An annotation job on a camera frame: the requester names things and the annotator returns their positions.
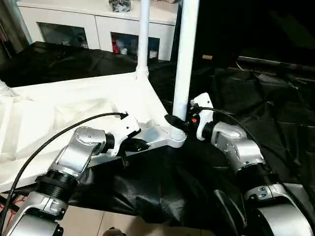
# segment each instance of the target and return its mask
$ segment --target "white pole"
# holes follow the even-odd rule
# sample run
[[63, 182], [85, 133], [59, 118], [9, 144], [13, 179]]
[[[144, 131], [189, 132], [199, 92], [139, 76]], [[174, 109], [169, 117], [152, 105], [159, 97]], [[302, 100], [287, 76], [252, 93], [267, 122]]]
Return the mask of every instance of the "white pole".
[[[199, 0], [183, 0], [181, 35], [178, 51], [173, 115], [185, 121], [189, 95], [192, 59], [195, 46]], [[183, 131], [173, 127], [170, 137], [185, 139]]]
[[138, 72], [148, 71], [148, 40], [149, 40], [149, 16], [150, 0], [141, 0], [140, 10], [140, 33], [138, 44]]

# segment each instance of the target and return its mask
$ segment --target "glass cabinet door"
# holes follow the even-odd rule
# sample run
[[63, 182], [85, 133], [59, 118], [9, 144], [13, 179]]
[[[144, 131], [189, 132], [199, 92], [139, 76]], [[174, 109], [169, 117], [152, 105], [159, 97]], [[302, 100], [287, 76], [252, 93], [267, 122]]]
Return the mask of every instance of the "glass cabinet door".
[[82, 27], [37, 22], [47, 43], [89, 48], [85, 30]]
[[[111, 32], [113, 53], [125, 54], [131, 56], [133, 59], [138, 57], [138, 35], [127, 33]], [[151, 59], [158, 59], [159, 38], [149, 37], [148, 42], [148, 57]]]

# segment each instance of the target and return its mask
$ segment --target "black cable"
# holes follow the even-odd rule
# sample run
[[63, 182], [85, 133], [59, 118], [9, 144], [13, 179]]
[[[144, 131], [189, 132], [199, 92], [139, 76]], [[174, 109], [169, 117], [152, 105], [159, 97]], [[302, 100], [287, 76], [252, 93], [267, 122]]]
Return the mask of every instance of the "black cable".
[[57, 137], [59, 137], [60, 135], [64, 134], [65, 132], [85, 123], [85, 122], [88, 122], [92, 119], [96, 119], [96, 118], [99, 118], [99, 117], [105, 117], [105, 116], [121, 116], [122, 117], [125, 117], [127, 116], [127, 114], [124, 114], [124, 113], [118, 113], [118, 112], [112, 112], [112, 113], [104, 113], [104, 114], [100, 114], [100, 115], [97, 115], [97, 116], [93, 116], [93, 117], [90, 117], [90, 118], [87, 118], [85, 120], [82, 120], [76, 124], [73, 124], [71, 126], [69, 126], [68, 128], [64, 129], [63, 131], [60, 131], [59, 133], [57, 133], [56, 135], [54, 135], [52, 138], [50, 138], [47, 142], [45, 142], [42, 146], [40, 146], [30, 157], [29, 159], [24, 163], [24, 165], [21, 167], [20, 171], [18, 172], [17, 176], [15, 177], [14, 181], [13, 181], [13, 184], [11, 186], [11, 189], [9, 191], [9, 194], [8, 194], [8, 197], [6, 199], [6, 203], [4, 205], [4, 208], [2, 210], [2, 218], [1, 218], [1, 221], [0, 221], [0, 232], [3, 231], [3, 227], [4, 227], [4, 222], [5, 222], [5, 217], [6, 217], [6, 214], [9, 210], [9, 205], [10, 205], [10, 202], [11, 202], [11, 199], [12, 199], [12, 196], [14, 194], [14, 190], [16, 188], [16, 185], [18, 184], [19, 182], [19, 179], [22, 175], [22, 173], [24, 172], [24, 170], [26, 169], [26, 167], [29, 165], [29, 163], [48, 145], [50, 144], [52, 141], [54, 141]]
[[[209, 108], [209, 107], [198, 107], [198, 109], [201, 110], [210, 110], [222, 115], [225, 115], [227, 117], [229, 117], [231, 120], [233, 120], [235, 123], [237, 123], [242, 129], [245, 130], [245, 132], [249, 135], [249, 137], [258, 145], [259, 149], [262, 152], [262, 146], [260, 144], [260, 142], [255, 138], [255, 136], [242, 124], [240, 123], [236, 118], [234, 118], [233, 116], [231, 116], [229, 113], [222, 111], [222, 110], [218, 110], [215, 108]], [[295, 173], [294, 170], [292, 170], [292, 168], [290, 167], [290, 165], [283, 159], [281, 158], [278, 154], [275, 155], [277, 158], [279, 158], [281, 161], [283, 161], [283, 163], [286, 165], [286, 167], [292, 172]], [[313, 209], [315, 210], [315, 193], [313, 192], [312, 188], [310, 186], [308, 186], [304, 181], [301, 180], [301, 178], [299, 176], [297, 176], [297, 174], [295, 174], [295, 177], [298, 179], [298, 181], [301, 183], [301, 185], [303, 186], [304, 190], [306, 191], [306, 193], [309, 196], [310, 202], [312, 204]]]

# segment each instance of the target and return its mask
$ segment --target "red object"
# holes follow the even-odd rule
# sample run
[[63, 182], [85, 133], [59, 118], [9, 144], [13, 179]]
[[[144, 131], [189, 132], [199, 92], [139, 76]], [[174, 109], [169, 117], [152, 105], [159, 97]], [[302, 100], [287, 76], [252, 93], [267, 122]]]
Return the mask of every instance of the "red object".
[[116, 39], [112, 38], [112, 44], [113, 44], [113, 53], [119, 54], [119, 47], [117, 46]]

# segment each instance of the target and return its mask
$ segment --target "white platform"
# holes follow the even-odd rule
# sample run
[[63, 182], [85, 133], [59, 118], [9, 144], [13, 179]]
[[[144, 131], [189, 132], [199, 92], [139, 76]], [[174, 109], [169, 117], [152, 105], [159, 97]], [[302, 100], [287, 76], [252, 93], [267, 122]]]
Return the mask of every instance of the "white platform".
[[[167, 144], [165, 140], [168, 137], [169, 124], [164, 119], [165, 114], [167, 114], [166, 110], [147, 78], [136, 79], [136, 73], [19, 87], [14, 88], [13, 91], [24, 99], [53, 108], [55, 114], [57, 110], [58, 112], [60, 111], [60, 109], [56, 108], [61, 107], [64, 111], [68, 107], [73, 107], [72, 104], [77, 104], [75, 106], [81, 108], [82, 104], [83, 107], [88, 107], [88, 103], [94, 102], [96, 99], [99, 101], [98, 105], [95, 106], [96, 109], [88, 109], [80, 115], [75, 115], [74, 118], [68, 116], [69, 114], [71, 116], [71, 109], [70, 113], [65, 112], [66, 118], [71, 120], [70, 122], [62, 123], [64, 125], [62, 128], [59, 125], [58, 131], [93, 115], [108, 112], [128, 112], [128, 114], [136, 117], [143, 130], [139, 134], [139, 138], [145, 139], [151, 145], [151, 148]], [[111, 116], [91, 120], [82, 126], [90, 126], [109, 132], [115, 126], [120, 125], [119, 123], [119, 118]], [[28, 133], [33, 134], [32, 132], [37, 132], [36, 127], [38, 126], [39, 124], [31, 122], [29, 127], [24, 126], [26, 132], [19, 134], [18, 140], [22, 140], [25, 148], [20, 148], [18, 153], [16, 153], [17, 160], [0, 164], [0, 192], [9, 190], [17, 172], [27, 158], [57, 132], [55, 128], [51, 128], [47, 135], [36, 140], [36, 142], [30, 142]], [[26, 168], [18, 183], [18, 187], [32, 184], [38, 175], [44, 174], [60, 149], [68, 143], [72, 133], [72, 131], [67, 132], [47, 146]], [[106, 154], [101, 154], [92, 158], [90, 166], [114, 159], [116, 158], [109, 158]]]
[[[20, 0], [17, 5], [140, 21], [141, 1], [132, 0], [131, 11], [119, 13], [112, 12], [108, 0]], [[178, 3], [152, 1], [149, 22], [174, 26], [177, 10]]]

